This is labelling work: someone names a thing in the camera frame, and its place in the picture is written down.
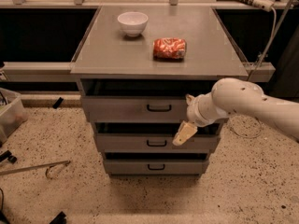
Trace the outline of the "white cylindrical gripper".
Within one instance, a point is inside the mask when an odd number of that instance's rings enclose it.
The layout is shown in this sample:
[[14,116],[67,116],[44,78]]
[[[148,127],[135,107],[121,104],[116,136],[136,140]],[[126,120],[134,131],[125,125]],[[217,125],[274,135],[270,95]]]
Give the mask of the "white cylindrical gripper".
[[206,127],[218,119],[227,119],[228,113],[218,108],[210,93],[201,94],[196,97],[187,94],[187,121],[182,121],[178,132],[175,134],[173,144],[181,146],[197,133],[197,127]]

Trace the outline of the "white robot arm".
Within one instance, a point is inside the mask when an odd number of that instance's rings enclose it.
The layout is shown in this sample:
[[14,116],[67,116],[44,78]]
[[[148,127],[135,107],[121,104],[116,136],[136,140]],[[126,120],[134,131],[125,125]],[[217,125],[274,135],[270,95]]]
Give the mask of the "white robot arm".
[[256,118],[295,141],[299,140],[299,104],[267,96],[252,82],[223,78],[207,94],[196,97],[188,94],[186,102],[188,120],[180,124],[173,139],[175,146],[193,137],[198,127],[235,115]]

